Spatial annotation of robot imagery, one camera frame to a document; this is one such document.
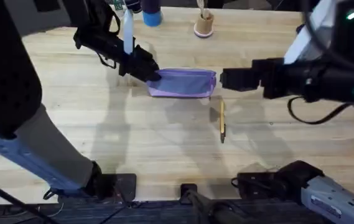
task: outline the pencil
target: pencil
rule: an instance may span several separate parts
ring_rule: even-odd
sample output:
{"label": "pencil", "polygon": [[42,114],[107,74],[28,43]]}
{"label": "pencil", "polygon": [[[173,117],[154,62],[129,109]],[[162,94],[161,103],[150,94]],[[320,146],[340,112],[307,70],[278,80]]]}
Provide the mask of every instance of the pencil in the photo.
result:
{"label": "pencil", "polygon": [[226,137],[225,134],[226,124],[225,124],[224,110],[225,110],[225,104],[224,101],[221,99],[220,100],[220,137],[221,137],[222,144],[224,144],[224,140]]}

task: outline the blue tape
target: blue tape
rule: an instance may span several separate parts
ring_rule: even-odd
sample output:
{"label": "blue tape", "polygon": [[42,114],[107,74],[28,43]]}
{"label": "blue tape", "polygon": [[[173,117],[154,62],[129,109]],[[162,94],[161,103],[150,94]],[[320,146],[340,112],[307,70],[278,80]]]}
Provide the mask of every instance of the blue tape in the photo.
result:
{"label": "blue tape", "polygon": [[156,13],[146,13],[146,12],[142,12],[142,15],[144,17],[144,23],[147,26],[150,27],[155,27],[160,25],[160,23],[162,23],[162,12],[156,12]]}

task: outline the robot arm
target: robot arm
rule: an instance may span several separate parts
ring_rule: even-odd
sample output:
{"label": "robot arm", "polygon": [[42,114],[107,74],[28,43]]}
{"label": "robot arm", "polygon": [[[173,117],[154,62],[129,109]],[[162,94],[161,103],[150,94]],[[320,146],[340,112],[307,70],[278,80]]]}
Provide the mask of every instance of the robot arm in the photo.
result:
{"label": "robot arm", "polygon": [[306,162],[275,173],[239,173],[237,181],[242,198],[293,200],[334,223],[354,224],[354,194]]}
{"label": "robot arm", "polygon": [[[120,75],[130,73],[142,81],[160,79],[149,52],[139,46],[131,54],[123,51],[118,31],[109,31],[113,18],[119,25],[104,0],[0,0],[0,155],[44,179],[51,187],[45,198],[53,194],[110,197],[114,175],[102,174],[51,122],[21,36],[74,26],[77,47],[84,45],[118,62]],[[135,186],[135,175],[128,177]]]}

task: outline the bottle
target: bottle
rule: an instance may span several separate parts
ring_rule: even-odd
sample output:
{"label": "bottle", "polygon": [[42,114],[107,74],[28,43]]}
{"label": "bottle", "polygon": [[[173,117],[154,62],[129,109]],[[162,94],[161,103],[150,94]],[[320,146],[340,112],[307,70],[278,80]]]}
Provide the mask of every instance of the bottle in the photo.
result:
{"label": "bottle", "polygon": [[155,27],[162,22],[160,0],[141,0],[142,15],[147,26]]}

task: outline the black mount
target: black mount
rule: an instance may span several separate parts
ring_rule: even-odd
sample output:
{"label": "black mount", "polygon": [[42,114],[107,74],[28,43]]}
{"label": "black mount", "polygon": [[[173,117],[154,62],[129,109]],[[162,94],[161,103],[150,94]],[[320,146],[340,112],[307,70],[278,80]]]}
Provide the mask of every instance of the black mount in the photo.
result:
{"label": "black mount", "polygon": [[91,178],[86,187],[78,190],[51,188],[43,196],[48,200],[58,195],[59,202],[132,202],[135,199],[137,176],[135,174],[102,174],[93,162]]}

